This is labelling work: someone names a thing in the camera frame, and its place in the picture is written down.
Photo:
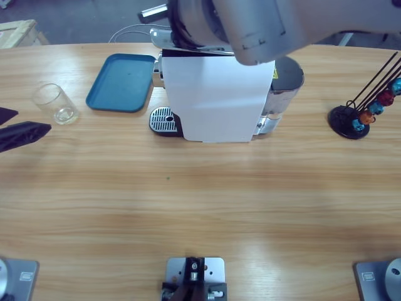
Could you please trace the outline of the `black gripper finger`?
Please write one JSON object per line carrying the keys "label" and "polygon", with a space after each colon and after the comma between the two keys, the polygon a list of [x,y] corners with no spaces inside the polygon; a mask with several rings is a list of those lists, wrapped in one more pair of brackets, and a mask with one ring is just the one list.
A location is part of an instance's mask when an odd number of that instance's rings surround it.
{"label": "black gripper finger", "polygon": [[32,144],[43,138],[51,129],[50,124],[32,121],[1,128],[1,152]]}
{"label": "black gripper finger", "polygon": [[13,117],[18,115],[17,110],[12,110],[9,108],[0,108],[0,125],[5,124],[8,120],[11,120]]}

